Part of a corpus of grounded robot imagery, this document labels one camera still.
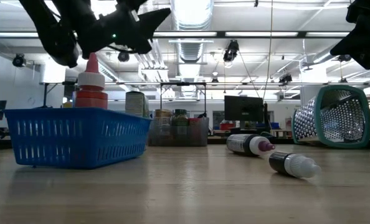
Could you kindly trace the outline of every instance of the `red bottle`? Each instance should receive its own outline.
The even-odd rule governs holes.
[[[73,93],[74,107],[108,108],[105,77],[99,74],[97,55],[91,53],[85,72],[78,75],[79,91]]]

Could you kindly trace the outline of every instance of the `table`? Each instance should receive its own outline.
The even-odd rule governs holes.
[[[322,175],[285,177],[221,145],[152,147],[95,170],[33,169],[0,151],[0,223],[370,223],[370,151],[277,149]]]
[[[282,133],[282,138],[292,138],[291,130],[271,129],[271,134],[279,138],[279,133]]]

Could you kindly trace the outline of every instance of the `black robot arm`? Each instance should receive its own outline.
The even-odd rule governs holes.
[[[370,1],[355,0],[348,7],[347,22],[355,28],[331,51],[331,55],[350,55],[362,67],[370,69]]]
[[[36,26],[39,38],[48,54],[59,64],[77,66],[77,43],[82,57],[115,43],[125,45],[133,53],[151,50],[148,39],[169,16],[170,9],[160,9],[133,16],[146,0],[117,0],[116,11],[97,19],[90,0],[52,0],[59,11],[57,22],[44,0],[20,0]]]

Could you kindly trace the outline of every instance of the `wire mesh basket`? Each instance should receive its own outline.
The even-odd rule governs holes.
[[[149,146],[207,146],[209,118],[190,119],[189,126],[161,125],[160,120],[151,122]]]
[[[295,143],[365,147],[370,138],[368,99],[362,90],[351,86],[323,87],[295,111],[292,132]]]

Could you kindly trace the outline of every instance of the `pink bottle cap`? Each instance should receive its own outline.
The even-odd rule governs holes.
[[[259,143],[259,150],[262,152],[268,152],[274,149],[275,149],[275,146],[267,141],[262,141]]]
[[[99,73],[98,58],[95,53],[90,54],[90,58],[87,62],[87,68],[85,72]]]

